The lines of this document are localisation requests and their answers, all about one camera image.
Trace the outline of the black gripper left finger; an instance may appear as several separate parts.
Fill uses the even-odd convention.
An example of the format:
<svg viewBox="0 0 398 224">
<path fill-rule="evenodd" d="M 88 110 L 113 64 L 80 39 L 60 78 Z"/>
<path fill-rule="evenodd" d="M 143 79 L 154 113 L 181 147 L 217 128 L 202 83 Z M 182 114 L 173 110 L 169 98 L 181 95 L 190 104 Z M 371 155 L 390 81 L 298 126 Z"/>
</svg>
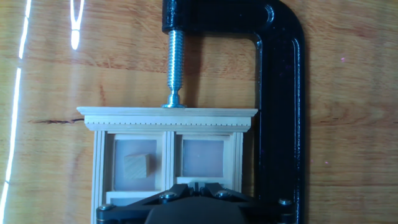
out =
<svg viewBox="0 0 398 224">
<path fill-rule="evenodd" d="M 173 202 L 175 200 L 190 197 L 193 194 L 193 187 L 188 184 L 174 184 L 170 189 L 157 193 L 153 196 L 142 199 L 136 204 L 138 205 L 162 205 Z"/>
</svg>

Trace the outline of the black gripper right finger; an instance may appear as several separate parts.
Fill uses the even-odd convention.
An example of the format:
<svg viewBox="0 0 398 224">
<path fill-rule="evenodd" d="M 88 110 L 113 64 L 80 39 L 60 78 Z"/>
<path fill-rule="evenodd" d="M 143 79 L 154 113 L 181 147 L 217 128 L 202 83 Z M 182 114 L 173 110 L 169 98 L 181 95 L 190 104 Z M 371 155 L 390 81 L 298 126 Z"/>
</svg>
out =
<svg viewBox="0 0 398 224">
<path fill-rule="evenodd" d="M 204 183 L 204 186 L 199 187 L 198 196 L 209 197 L 217 200 L 224 200 L 227 202 L 236 203 L 251 203 L 252 198 L 228 188 L 224 188 L 219 183 Z"/>
</svg>

